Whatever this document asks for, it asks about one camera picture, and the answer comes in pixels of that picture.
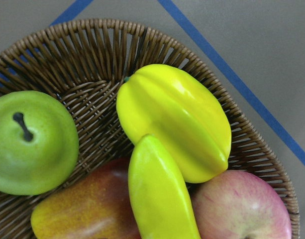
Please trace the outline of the yellow green banana in basket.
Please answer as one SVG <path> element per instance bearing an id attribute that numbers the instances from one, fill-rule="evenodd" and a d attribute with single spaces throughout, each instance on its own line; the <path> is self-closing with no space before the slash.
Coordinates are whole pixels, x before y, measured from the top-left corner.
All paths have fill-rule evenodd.
<path id="1" fill-rule="evenodd" d="M 199 239 L 182 174 L 152 135 L 135 145 L 128 168 L 130 204 L 143 239 Z"/>

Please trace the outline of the woven wicker basket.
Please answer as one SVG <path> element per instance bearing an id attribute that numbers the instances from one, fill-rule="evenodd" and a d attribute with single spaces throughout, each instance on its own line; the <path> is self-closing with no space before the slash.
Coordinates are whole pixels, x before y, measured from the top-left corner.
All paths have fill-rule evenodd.
<path id="1" fill-rule="evenodd" d="M 80 156 L 69 179 L 75 184 L 106 162 L 129 156 L 133 146 L 115 110 L 124 78 L 136 69 L 164 63 L 185 70 L 221 103 L 232 129 L 229 168 L 255 174 L 282 198 L 300 237 L 296 193 L 285 168 L 212 70 L 190 49 L 139 23 L 116 19 L 74 20 L 33 33 L 0 54 L 0 96 L 38 90 L 57 98 L 72 114 Z"/>

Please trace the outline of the yellow starfruit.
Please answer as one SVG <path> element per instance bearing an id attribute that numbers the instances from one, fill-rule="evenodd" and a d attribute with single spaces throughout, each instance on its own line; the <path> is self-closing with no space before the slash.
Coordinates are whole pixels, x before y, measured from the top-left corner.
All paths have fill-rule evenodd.
<path id="1" fill-rule="evenodd" d="M 154 135 L 186 182 L 202 183 L 227 169 L 230 123 L 217 98 L 187 72 L 165 64 L 138 69 L 120 87 L 116 110 L 130 141 Z"/>

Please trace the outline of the red yellow mango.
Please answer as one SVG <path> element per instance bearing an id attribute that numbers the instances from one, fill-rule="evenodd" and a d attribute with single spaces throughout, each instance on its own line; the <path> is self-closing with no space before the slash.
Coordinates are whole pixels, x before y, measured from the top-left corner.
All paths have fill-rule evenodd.
<path id="1" fill-rule="evenodd" d="M 38 239 L 138 239 L 128 193 L 129 158 L 115 159 L 39 203 L 31 215 Z"/>

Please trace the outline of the pink apple upper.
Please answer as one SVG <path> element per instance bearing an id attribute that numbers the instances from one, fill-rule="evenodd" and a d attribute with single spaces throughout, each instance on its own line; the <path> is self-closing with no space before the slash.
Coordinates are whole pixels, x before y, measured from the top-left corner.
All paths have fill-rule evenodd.
<path id="1" fill-rule="evenodd" d="M 290 239 L 289 213 L 264 180 L 227 170 L 199 185 L 192 204 L 203 239 Z"/>

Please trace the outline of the green apple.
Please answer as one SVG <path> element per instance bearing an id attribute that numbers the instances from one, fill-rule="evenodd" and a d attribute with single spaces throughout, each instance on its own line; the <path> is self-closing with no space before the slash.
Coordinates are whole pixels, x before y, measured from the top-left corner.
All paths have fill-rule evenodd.
<path id="1" fill-rule="evenodd" d="M 0 97 L 0 191 L 38 195 L 62 184 L 79 154 L 75 122 L 62 103 L 38 91 Z"/>

